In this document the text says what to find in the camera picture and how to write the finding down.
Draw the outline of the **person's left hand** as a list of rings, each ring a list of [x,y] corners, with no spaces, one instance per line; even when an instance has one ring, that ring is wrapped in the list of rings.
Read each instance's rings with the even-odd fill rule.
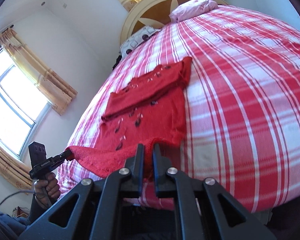
[[[44,179],[34,182],[35,199],[40,207],[48,209],[60,195],[58,180],[53,172],[47,173]]]

